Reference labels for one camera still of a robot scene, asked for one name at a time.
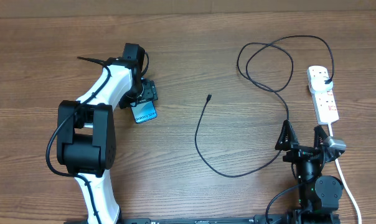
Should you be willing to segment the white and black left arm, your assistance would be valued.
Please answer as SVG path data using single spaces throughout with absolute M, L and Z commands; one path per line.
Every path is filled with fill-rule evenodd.
M 135 123 L 157 117 L 154 81 L 144 77 L 149 55 L 138 44 L 125 44 L 120 57 L 90 58 L 102 73 L 94 85 L 75 101 L 64 100 L 58 108 L 57 129 L 48 145 L 56 143 L 57 160 L 82 191 L 88 216 L 84 223 L 122 223 L 110 169 L 116 157 L 113 112 L 132 111 Z

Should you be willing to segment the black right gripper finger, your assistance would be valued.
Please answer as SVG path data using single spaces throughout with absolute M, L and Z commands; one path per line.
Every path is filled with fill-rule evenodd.
M 284 120 L 275 149 L 278 151 L 289 151 L 298 145 L 299 141 L 291 122 L 288 119 Z
M 321 125 L 318 125 L 314 128 L 314 148 L 319 149 L 324 144 L 329 136 L 326 134 L 325 130 Z

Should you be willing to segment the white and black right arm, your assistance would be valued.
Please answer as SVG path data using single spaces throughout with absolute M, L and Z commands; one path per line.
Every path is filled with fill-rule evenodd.
M 344 185 L 340 179 L 323 175 L 328 162 L 335 161 L 346 150 L 346 143 L 339 138 L 329 136 L 319 125 L 314 128 L 314 145 L 300 145 L 289 120 L 283 122 L 276 150 L 284 151 L 283 161 L 291 164 L 297 184 L 276 195 L 280 196 L 298 190 L 299 207 L 279 215 L 278 220 L 269 217 L 266 208 L 267 223 L 339 223 L 339 217 L 333 212 L 339 208 Z

